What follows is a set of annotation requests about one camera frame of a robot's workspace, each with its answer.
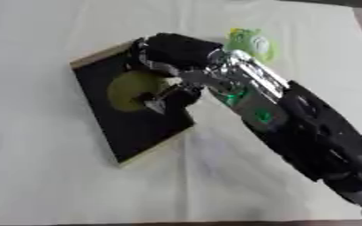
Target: robotic arm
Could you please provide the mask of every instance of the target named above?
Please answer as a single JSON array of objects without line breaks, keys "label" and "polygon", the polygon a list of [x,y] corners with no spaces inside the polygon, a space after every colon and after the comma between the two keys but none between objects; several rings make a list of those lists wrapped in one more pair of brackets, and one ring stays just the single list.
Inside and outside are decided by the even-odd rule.
[{"label": "robotic arm", "polygon": [[138,97],[148,108],[159,114],[184,108],[207,87],[296,170],[362,207],[362,135],[296,81],[242,50],[179,34],[140,38],[129,54],[130,68],[182,79],[158,95]]}]

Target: chrome part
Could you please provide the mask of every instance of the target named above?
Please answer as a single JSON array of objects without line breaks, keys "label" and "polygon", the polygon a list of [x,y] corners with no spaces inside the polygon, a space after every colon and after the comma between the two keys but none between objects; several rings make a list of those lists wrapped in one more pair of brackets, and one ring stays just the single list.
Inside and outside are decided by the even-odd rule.
[{"label": "chrome part", "polygon": [[149,109],[152,109],[153,111],[164,115],[164,110],[166,108],[164,101],[163,100],[152,100],[152,101],[147,101],[144,102],[144,104],[146,105],[146,107],[148,107]]},{"label": "chrome part", "polygon": [[290,87],[285,79],[242,50],[217,50],[209,56],[212,64],[207,67],[206,72],[228,80],[233,88],[250,84],[271,102],[276,103],[283,97],[283,91]]}]

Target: white cloth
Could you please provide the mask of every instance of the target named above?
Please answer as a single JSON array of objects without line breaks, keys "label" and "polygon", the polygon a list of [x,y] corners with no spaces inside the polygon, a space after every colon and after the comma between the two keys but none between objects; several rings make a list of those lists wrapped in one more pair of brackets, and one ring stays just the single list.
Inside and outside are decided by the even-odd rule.
[{"label": "white cloth", "polygon": [[0,224],[360,218],[209,94],[184,135],[117,168],[68,62],[143,35],[222,41],[261,28],[269,64],[362,132],[362,32],[350,8],[273,1],[0,0]]}]

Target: green circular disc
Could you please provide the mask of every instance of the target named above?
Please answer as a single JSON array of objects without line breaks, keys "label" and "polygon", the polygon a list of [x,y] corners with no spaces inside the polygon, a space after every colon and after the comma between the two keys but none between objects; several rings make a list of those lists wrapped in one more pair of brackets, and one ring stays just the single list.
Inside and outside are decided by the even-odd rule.
[{"label": "green circular disc", "polygon": [[111,106],[125,112],[144,109],[145,106],[135,100],[143,93],[159,93],[164,80],[150,72],[129,71],[116,76],[107,87],[107,97]]}]

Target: green component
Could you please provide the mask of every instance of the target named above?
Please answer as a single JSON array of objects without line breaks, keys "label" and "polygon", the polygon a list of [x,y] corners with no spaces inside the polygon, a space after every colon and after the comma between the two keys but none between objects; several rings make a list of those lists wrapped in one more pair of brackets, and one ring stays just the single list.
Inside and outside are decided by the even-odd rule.
[{"label": "green component", "polygon": [[263,124],[267,124],[272,119],[272,114],[265,109],[257,109],[255,110],[255,116],[257,119]]},{"label": "green component", "polygon": [[275,56],[275,45],[260,33],[260,29],[233,28],[230,30],[225,48],[227,50],[240,49],[263,63],[269,62]]},{"label": "green component", "polygon": [[241,92],[239,92],[238,94],[229,94],[226,95],[226,104],[228,104],[229,106],[233,106],[235,105],[238,100],[240,100],[242,97],[244,97],[246,94],[248,94],[248,90],[245,89]]}]

